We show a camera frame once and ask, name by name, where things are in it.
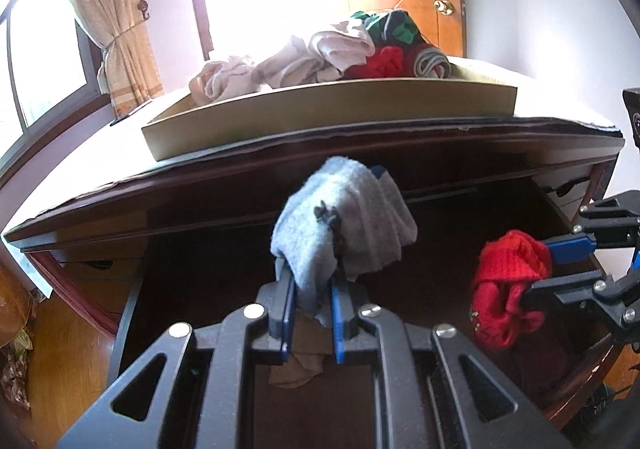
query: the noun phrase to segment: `triangular cutout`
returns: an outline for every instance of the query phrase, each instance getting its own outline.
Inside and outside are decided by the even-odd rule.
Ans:
[[[515,411],[515,402],[498,388],[478,363],[467,355],[460,356],[460,366],[471,391],[480,420],[491,422]]]
[[[166,355],[156,355],[116,397],[111,404],[113,412],[138,422],[145,421],[165,364]]]

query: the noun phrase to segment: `red sock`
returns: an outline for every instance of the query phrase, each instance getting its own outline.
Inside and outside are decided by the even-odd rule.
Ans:
[[[549,276],[549,249],[521,231],[509,231],[484,246],[471,285],[474,294],[469,316],[482,346],[503,350],[521,333],[542,326],[544,313],[524,311],[520,298],[527,286]]]

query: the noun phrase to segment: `wall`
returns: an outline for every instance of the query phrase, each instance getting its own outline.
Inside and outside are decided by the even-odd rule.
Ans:
[[[640,188],[622,90],[640,86],[640,38],[618,0],[465,0],[467,54],[572,92],[621,128],[626,145],[607,194]],[[614,275],[630,252],[598,255]]]
[[[185,87],[204,59],[191,0],[146,0],[147,29],[165,92]]]
[[[52,142],[38,151],[4,187],[0,190],[0,231],[27,199],[29,194],[53,171],[53,168],[62,162],[82,142],[92,136],[98,129],[109,124],[115,118],[111,105],[104,106],[95,111],[76,125],[57,136]],[[9,253],[4,243],[0,242],[0,262],[20,278],[21,283],[28,289],[33,288],[33,282],[24,275],[24,271],[18,266],[14,257]],[[31,277],[38,282],[40,289],[44,280],[37,275]]]

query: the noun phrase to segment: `open drawer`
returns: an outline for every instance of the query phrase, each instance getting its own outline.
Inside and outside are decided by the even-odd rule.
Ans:
[[[409,200],[409,207],[418,223],[417,242],[404,249],[401,261],[358,281],[372,302],[405,322],[425,327],[447,322],[469,338],[469,283],[485,242],[510,229],[545,239],[570,228],[530,178],[417,197]],[[198,328],[218,323],[253,302],[258,288],[274,278],[272,228],[272,223],[260,223],[153,238],[120,324],[110,382],[171,324],[185,321]],[[595,267],[592,257],[563,266],[556,275]],[[552,336],[570,364],[555,381],[532,385],[520,371],[522,352],[535,358],[534,348],[544,350]],[[606,332],[576,308],[549,313],[540,331],[491,357],[562,427],[600,384],[618,353]],[[337,366],[329,356],[324,373],[296,389],[268,384],[268,372],[268,367],[258,366],[255,373],[254,447],[373,447],[372,386],[366,366]]]

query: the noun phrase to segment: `pile of socks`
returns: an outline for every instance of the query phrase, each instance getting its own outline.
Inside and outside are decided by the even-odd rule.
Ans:
[[[446,55],[425,41],[405,10],[356,12],[307,36],[292,35],[282,50],[255,64],[249,57],[207,61],[189,87],[198,106],[249,95],[341,79],[420,77],[446,79]]]

